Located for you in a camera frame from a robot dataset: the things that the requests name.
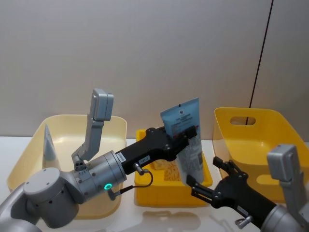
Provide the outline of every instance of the blue tube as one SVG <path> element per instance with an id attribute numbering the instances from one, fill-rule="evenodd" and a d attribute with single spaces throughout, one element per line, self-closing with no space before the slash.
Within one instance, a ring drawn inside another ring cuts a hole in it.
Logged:
<path id="1" fill-rule="evenodd" d="M 199 183 L 203 182 L 203 157 L 198 98 L 163 111 L 161 117 L 166 133 L 173 138 L 191 126 L 196 127 L 197 136 L 189 140 L 189 146 L 177 155 L 176 161 L 184 184 L 186 184 L 188 174 L 193 176 Z"/>

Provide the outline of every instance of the green indicator light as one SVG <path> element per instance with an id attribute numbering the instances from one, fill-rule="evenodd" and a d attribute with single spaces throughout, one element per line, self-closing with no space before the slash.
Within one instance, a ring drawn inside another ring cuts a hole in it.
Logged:
<path id="1" fill-rule="evenodd" d="M 104 186 L 104 189 L 105 190 L 109 190 L 109 189 L 111 189 L 112 188 L 112 184 L 106 184 L 105 186 Z"/>

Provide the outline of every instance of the yellow plastic bin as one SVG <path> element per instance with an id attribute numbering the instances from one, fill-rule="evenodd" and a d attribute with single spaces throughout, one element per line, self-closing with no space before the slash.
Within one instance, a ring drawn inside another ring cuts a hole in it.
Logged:
<path id="1" fill-rule="evenodd" d="M 215 155 L 233 160 L 249 175 L 248 184 L 267 198 L 283 202 L 279 182 L 271 178 L 267 154 L 278 144 L 297 147 L 305 181 L 309 180 L 309 150 L 303 140 L 277 111 L 251 108 L 217 108 L 213 129 Z"/>
<path id="2" fill-rule="evenodd" d="M 10 173 L 7 185 L 10 191 L 17 188 L 29 177 L 42 169 L 43 141 L 45 124 L 48 124 L 57 157 L 62 171 L 69 172 L 74 168 L 71 154 L 84 142 L 87 115 L 57 115 L 43 121 L 34 133 L 30 143 Z M 119 151 L 126 146 L 126 121 L 112 116 L 103 127 L 97 158 L 110 150 Z M 76 219 L 98 219 L 109 216 L 119 206 L 121 197 L 111 201 L 107 192 L 79 206 Z"/>
<path id="3" fill-rule="evenodd" d="M 146 136 L 145 130 L 136 132 L 136 140 Z M 202 185 L 211 186 L 212 178 L 203 155 L 204 182 Z M 144 167 L 154 175 L 154 181 L 147 188 L 135 188 L 135 203 L 140 206 L 151 207 L 198 207 L 206 203 L 191 196 L 191 188 L 181 181 L 165 181 L 164 170 L 155 170 L 151 164 Z M 135 172 L 135 185 L 147 185 L 150 182 L 148 174 L 140 176 Z"/>

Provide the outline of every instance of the white label sticker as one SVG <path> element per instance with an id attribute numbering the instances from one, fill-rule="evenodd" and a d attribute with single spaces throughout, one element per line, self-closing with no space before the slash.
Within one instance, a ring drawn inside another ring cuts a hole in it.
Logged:
<path id="1" fill-rule="evenodd" d="M 116 156 L 118 157 L 120 162 L 123 163 L 124 161 L 126 161 L 126 158 L 124 157 L 124 155 L 121 152 L 117 153 Z"/>
<path id="2" fill-rule="evenodd" d="M 145 163 L 145 162 L 147 162 L 147 161 L 149 161 L 149 160 L 150 160 L 150 156 L 146 156 L 146 157 L 140 159 L 140 160 L 139 160 L 139 163 L 140 163 L 140 164 L 143 164 L 143 163 Z"/>
<path id="3" fill-rule="evenodd" d="M 238 206 L 237 206 L 237 209 L 238 209 L 240 212 L 242 212 L 244 215 L 248 216 L 248 212 L 247 212 L 244 208 L 242 208 L 242 207 L 240 207 L 240 206 L 238 205 Z"/>

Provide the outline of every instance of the bin handle hole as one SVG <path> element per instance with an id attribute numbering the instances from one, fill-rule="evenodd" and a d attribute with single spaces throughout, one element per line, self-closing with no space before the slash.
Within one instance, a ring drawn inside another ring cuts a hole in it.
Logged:
<path id="1" fill-rule="evenodd" d="M 233 125 L 251 126 L 256 122 L 254 117 L 232 117 L 230 123 Z"/>

